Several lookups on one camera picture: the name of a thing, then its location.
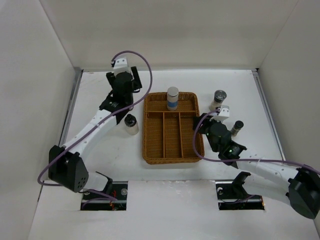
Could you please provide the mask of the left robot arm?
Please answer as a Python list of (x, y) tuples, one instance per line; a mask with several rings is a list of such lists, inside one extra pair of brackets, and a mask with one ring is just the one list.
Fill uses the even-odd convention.
[(59, 185), (79, 193), (94, 190), (100, 199), (112, 195), (112, 179), (98, 172), (88, 172), (85, 161), (101, 138), (117, 126), (133, 108), (133, 94), (142, 88), (138, 70), (115, 68), (106, 73), (111, 92), (90, 122), (63, 146), (49, 151), (48, 177)]

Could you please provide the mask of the white powder jar black lid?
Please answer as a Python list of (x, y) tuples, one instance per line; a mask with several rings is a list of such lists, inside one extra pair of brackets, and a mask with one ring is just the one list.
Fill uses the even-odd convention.
[(138, 122), (135, 116), (127, 114), (124, 118), (125, 130), (130, 135), (136, 135), (139, 132)]

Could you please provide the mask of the silver lid blue label jar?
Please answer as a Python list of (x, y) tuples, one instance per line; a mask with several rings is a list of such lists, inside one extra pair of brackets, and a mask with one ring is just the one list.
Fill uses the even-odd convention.
[(179, 90), (177, 87), (171, 86), (167, 89), (167, 109), (175, 111), (178, 107)]

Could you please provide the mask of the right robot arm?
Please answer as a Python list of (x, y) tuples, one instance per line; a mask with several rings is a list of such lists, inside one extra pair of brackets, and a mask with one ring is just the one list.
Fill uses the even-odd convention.
[(193, 119), (194, 134), (205, 135), (218, 154), (216, 162), (240, 170), (232, 183), (238, 198), (265, 196), (292, 207), (301, 216), (314, 220), (320, 211), (320, 172), (290, 161), (264, 159), (249, 153), (232, 139), (232, 133), (208, 113)]

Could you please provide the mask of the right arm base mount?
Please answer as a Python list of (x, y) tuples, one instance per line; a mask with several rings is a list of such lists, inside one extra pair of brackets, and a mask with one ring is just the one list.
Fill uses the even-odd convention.
[(248, 194), (243, 188), (250, 175), (248, 172), (240, 172), (233, 180), (215, 182), (219, 210), (265, 210), (263, 198), (260, 195)]

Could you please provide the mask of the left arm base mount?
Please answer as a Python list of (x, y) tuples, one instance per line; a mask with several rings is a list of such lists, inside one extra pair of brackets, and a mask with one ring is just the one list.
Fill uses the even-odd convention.
[(89, 180), (81, 191), (82, 211), (125, 211), (127, 209), (128, 182), (113, 181), (100, 173), (90, 172)]

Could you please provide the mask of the grinder jar grey lid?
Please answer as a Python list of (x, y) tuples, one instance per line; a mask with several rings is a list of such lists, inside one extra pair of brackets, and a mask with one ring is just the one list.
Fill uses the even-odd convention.
[(227, 93), (224, 90), (216, 90), (214, 92), (213, 100), (209, 106), (210, 111), (219, 108), (223, 101), (227, 98)]

